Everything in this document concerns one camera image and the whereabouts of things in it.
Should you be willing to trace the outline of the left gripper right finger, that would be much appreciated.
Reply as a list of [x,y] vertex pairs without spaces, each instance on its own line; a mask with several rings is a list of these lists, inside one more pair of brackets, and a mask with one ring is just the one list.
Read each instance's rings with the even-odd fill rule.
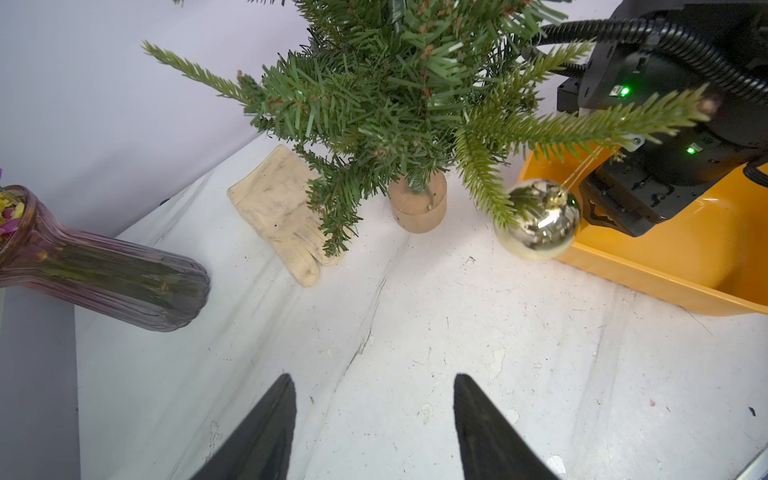
[[455,377],[453,409],[466,480],[557,479],[467,374]]

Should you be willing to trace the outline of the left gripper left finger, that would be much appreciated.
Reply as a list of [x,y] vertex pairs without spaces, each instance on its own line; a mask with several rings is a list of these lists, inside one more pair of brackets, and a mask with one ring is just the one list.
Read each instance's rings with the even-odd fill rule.
[[285,480],[297,416],[290,375],[280,375],[195,479]]

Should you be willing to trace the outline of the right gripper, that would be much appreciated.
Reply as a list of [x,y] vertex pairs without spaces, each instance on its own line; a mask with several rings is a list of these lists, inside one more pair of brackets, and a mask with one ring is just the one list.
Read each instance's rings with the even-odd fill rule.
[[759,158],[759,138],[688,128],[607,160],[579,185],[591,225],[640,237],[672,219],[734,169]]

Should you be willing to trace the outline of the silver ornament ball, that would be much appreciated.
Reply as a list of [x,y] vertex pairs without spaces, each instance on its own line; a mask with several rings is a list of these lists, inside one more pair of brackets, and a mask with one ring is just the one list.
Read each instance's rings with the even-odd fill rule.
[[501,246],[527,260],[560,256],[572,245],[581,223],[577,197],[551,180],[529,179],[508,192],[515,207],[513,222],[494,227]]

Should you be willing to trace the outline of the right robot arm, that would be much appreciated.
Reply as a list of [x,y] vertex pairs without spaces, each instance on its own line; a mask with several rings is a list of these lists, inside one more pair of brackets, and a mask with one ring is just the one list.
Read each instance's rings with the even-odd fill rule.
[[592,40],[557,93],[562,113],[701,89],[706,119],[655,140],[633,136],[580,183],[585,219],[639,237],[734,170],[767,176],[767,5],[763,1],[625,1],[607,20],[565,22],[549,42]]

